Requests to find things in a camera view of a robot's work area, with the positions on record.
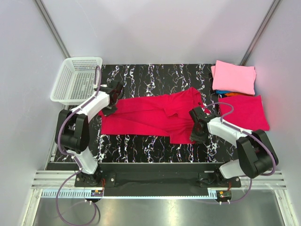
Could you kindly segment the crimson t shirt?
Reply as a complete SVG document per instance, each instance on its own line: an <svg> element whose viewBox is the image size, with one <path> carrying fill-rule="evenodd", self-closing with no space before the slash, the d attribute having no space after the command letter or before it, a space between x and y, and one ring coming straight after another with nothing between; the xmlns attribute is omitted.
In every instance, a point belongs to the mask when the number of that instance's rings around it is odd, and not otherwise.
<svg viewBox="0 0 301 226"><path fill-rule="evenodd" d="M99 112L103 135L168 137L171 144L191 144L194 122L189 111L203 106L200 92L191 87L170 95L122 99L111 115Z"/></svg>
<svg viewBox="0 0 301 226"><path fill-rule="evenodd" d="M220 113L227 122L253 131L270 130L261 96L238 95L219 98L218 102Z"/></svg>

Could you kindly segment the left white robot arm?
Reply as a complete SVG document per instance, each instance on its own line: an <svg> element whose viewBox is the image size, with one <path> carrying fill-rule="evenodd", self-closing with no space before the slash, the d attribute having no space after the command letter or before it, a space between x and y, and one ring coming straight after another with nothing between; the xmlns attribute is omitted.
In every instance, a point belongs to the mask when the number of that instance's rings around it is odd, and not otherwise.
<svg viewBox="0 0 301 226"><path fill-rule="evenodd" d="M86 184L100 184L101 172L89 150L89 123L99 112L109 116L116 112L116 104L123 96L123 85L112 80L109 85L99 85L92 96L71 110L60 111L57 120L55 143L59 151L70 156L78 165L78 177Z"/></svg>

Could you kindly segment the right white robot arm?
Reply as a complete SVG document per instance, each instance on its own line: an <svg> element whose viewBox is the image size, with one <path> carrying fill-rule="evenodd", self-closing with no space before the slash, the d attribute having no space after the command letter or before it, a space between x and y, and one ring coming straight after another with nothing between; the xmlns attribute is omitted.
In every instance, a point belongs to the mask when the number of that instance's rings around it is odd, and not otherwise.
<svg viewBox="0 0 301 226"><path fill-rule="evenodd" d="M237 149L238 159L224 163L214 174L216 185L225 186L234 177L245 176L254 179L257 176L270 176L275 173L278 157L264 130L241 128L223 117L206 114L201 107L193 108L189 114L194 123L190 135L192 142L205 143L210 135L214 135Z"/></svg>

